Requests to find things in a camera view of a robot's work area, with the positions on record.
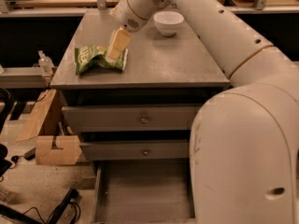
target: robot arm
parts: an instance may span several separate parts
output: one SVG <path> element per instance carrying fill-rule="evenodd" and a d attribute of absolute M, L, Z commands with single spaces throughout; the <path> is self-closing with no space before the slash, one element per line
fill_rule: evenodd
<path fill-rule="evenodd" d="M 216 0 L 121 0 L 116 18 L 136 32 L 168 1 L 235 87 L 193 122 L 196 223 L 297 223 L 298 67 Z"/>

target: metal drawer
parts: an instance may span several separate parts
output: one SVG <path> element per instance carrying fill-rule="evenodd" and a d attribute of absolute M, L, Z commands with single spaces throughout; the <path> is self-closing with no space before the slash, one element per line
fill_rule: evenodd
<path fill-rule="evenodd" d="M 105 161 L 92 223 L 195 223 L 188 159 Z"/>
<path fill-rule="evenodd" d="M 64 116 L 76 133 L 186 130 L 195 105 L 64 106 Z"/>
<path fill-rule="evenodd" d="M 88 161 L 188 158 L 187 140 L 81 143 Z"/>

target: drawer handle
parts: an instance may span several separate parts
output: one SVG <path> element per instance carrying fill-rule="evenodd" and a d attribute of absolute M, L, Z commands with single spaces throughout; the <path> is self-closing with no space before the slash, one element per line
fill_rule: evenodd
<path fill-rule="evenodd" d="M 150 154 L 150 151 L 147 148 L 144 148 L 142 153 L 144 156 L 148 156 Z"/>
<path fill-rule="evenodd" d="M 140 119 L 141 123 L 147 124 L 149 122 L 149 119 L 146 116 L 142 116 Z"/>

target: cardboard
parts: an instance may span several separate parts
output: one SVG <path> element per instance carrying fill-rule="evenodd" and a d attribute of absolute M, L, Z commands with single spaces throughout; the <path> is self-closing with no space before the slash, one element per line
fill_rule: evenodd
<path fill-rule="evenodd" d="M 28 140 L 38 135 L 55 135 L 62 118 L 62 106 L 56 90 L 41 92 L 30 116 L 16 141 Z"/>
<path fill-rule="evenodd" d="M 38 136 L 36 144 L 36 164 L 74 165 L 82 151 L 76 135 Z"/>
<path fill-rule="evenodd" d="M 57 135 L 63 119 L 59 92 L 41 92 L 30 116 L 17 137 L 23 141 L 37 137 L 36 164 L 74 165 L 82 154 L 76 135 Z"/>

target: black stand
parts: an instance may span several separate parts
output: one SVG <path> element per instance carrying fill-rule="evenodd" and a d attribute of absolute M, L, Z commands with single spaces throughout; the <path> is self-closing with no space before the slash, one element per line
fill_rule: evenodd
<path fill-rule="evenodd" d="M 65 208 L 70 204 L 71 199 L 76 198 L 78 196 L 78 192 L 76 189 L 70 189 L 65 195 L 63 201 L 59 206 L 57 206 L 53 212 L 53 215 L 48 222 L 49 224 L 56 224 L 59 218 L 62 216 Z M 42 224 L 25 214 L 19 213 L 7 206 L 0 204 L 0 215 L 9 218 L 10 221 L 21 221 L 24 224 Z"/>

